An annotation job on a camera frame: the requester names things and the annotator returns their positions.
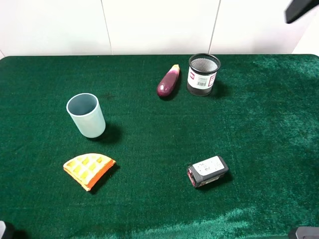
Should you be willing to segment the black mesh pen holder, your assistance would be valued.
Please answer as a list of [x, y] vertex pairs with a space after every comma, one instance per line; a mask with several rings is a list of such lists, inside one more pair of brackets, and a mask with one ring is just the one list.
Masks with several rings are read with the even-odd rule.
[[220, 69], [220, 60], [211, 54], [199, 53], [192, 55], [188, 61], [187, 89], [196, 96], [207, 96]]

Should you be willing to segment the green velvet table cloth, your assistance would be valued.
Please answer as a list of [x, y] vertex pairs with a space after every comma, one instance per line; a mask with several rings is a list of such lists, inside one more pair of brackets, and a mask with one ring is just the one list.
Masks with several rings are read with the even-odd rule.
[[[186, 89], [187, 55], [11, 56], [0, 62], [0, 218], [17, 239], [285, 238], [319, 224], [319, 59], [220, 55], [209, 96]], [[167, 97], [157, 86], [175, 64]], [[66, 110], [95, 95], [106, 122]], [[63, 169], [116, 161], [90, 191]], [[229, 170], [194, 188], [190, 165]]]

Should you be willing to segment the purple toy eggplant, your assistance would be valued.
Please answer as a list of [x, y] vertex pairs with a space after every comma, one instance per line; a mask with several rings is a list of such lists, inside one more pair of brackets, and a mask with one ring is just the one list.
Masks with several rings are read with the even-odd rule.
[[159, 97], [167, 97], [172, 93], [179, 78], [179, 73], [179, 65], [173, 65], [157, 86], [157, 95]]

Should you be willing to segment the black battery pack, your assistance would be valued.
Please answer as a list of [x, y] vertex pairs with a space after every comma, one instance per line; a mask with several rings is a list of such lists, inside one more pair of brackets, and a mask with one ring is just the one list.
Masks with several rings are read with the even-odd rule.
[[229, 170], [221, 156], [214, 156], [188, 166], [187, 175], [194, 188], [204, 186], [223, 177]]

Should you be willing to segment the light blue plastic cup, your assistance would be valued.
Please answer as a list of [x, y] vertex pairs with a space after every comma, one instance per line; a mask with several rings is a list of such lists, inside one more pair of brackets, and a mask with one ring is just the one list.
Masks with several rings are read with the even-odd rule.
[[69, 99], [66, 110], [81, 134], [97, 138], [106, 129], [106, 122], [98, 98], [90, 93], [80, 93]]

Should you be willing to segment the orange toy waffle slice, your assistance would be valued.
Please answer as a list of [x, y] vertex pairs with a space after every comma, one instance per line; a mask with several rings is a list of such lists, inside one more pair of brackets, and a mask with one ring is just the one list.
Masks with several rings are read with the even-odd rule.
[[86, 191], [90, 191], [116, 161], [99, 153], [76, 156], [63, 164], [63, 169]]

